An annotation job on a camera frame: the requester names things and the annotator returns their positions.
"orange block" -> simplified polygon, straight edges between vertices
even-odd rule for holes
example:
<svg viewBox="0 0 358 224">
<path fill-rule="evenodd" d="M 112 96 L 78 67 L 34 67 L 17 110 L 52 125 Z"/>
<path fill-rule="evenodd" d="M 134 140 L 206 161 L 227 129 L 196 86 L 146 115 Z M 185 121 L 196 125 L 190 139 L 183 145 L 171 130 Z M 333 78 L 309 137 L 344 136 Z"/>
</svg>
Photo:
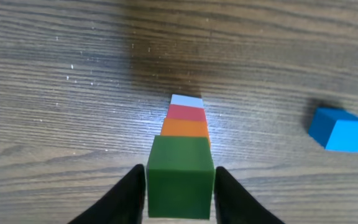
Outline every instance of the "orange block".
<svg viewBox="0 0 358 224">
<path fill-rule="evenodd" d="M 188 121 L 165 118 L 161 130 L 162 136 L 207 137 L 209 140 L 208 124 L 206 121 Z"/>
</svg>

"toy block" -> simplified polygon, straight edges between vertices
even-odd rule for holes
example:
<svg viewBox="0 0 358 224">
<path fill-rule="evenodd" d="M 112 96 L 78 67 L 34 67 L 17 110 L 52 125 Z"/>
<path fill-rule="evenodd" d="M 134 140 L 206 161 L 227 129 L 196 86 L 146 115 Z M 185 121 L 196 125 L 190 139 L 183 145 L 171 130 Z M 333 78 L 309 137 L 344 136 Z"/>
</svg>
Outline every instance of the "toy block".
<svg viewBox="0 0 358 224">
<path fill-rule="evenodd" d="M 325 150 L 358 152 L 358 117 L 344 110 L 318 108 L 309 135 Z"/>
<path fill-rule="evenodd" d="M 161 129 L 162 136 L 206 137 L 209 140 L 206 121 L 187 121 L 165 118 Z"/>
<path fill-rule="evenodd" d="M 205 110 L 191 106 L 170 105 L 167 118 L 189 121 L 206 121 Z"/>
<path fill-rule="evenodd" d="M 206 138 L 156 136 L 147 165 L 149 217 L 209 219 L 214 175 Z"/>
<path fill-rule="evenodd" d="M 203 99 L 191 96 L 172 95 L 172 105 L 191 106 L 195 108 L 204 108 Z"/>
</svg>

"green cube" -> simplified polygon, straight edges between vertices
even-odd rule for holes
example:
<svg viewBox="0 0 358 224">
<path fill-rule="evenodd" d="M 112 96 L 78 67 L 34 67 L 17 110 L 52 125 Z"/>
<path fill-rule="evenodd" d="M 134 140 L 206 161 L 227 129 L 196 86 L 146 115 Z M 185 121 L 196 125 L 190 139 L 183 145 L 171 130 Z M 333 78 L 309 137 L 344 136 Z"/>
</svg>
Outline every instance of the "green cube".
<svg viewBox="0 0 358 224">
<path fill-rule="evenodd" d="M 147 164 L 149 217 L 209 219 L 214 176 L 208 138 L 156 136 Z"/>
</svg>

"blue block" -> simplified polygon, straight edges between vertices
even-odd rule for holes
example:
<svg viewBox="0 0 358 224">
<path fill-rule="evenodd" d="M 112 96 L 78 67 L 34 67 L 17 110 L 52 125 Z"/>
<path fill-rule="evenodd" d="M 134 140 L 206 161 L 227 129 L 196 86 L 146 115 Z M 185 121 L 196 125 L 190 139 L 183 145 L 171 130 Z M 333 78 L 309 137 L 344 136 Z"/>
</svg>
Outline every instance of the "blue block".
<svg viewBox="0 0 358 224">
<path fill-rule="evenodd" d="M 358 117 L 344 110 L 318 108 L 309 135 L 326 150 L 358 152 Z"/>
<path fill-rule="evenodd" d="M 181 105 L 181 106 L 191 106 L 195 108 L 204 108 L 203 99 L 191 97 L 191 96 L 182 96 L 182 95 L 172 95 L 171 104 Z"/>
</svg>

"wooden table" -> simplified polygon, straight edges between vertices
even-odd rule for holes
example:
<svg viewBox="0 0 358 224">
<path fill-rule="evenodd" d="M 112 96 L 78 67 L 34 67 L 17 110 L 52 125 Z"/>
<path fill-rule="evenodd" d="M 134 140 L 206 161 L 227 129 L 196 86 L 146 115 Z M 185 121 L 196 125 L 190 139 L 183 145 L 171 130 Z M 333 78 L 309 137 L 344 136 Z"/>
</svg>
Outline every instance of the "wooden table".
<svg viewBox="0 0 358 224">
<path fill-rule="evenodd" d="M 203 97 L 215 165 L 284 222 L 358 223 L 358 154 L 306 132 L 319 105 L 358 114 L 351 0 L 0 1 L 0 223 L 92 205 L 172 93 Z"/>
</svg>

